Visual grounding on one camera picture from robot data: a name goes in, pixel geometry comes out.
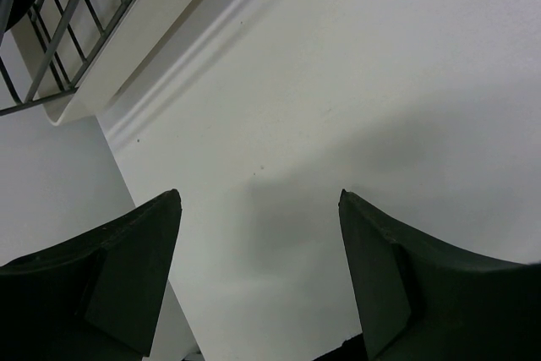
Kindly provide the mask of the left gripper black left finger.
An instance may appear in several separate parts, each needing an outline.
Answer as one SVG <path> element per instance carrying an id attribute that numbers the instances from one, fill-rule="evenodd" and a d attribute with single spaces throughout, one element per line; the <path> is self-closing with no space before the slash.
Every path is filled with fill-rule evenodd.
<path id="1" fill-rule="evenodd" d="M 3 360 L 141 360 L 182 215 L 176 189 L 1 267 Z"/>

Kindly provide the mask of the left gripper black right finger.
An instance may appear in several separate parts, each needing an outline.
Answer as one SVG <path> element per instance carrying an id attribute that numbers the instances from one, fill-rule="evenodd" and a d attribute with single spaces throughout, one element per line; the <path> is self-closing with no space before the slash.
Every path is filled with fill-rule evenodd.
<path id="1" fill-rule="evenodd" d="M 458 248 L 349 191 L 338 210 L 368 359 L 539 359 L 539 264 Z"/>

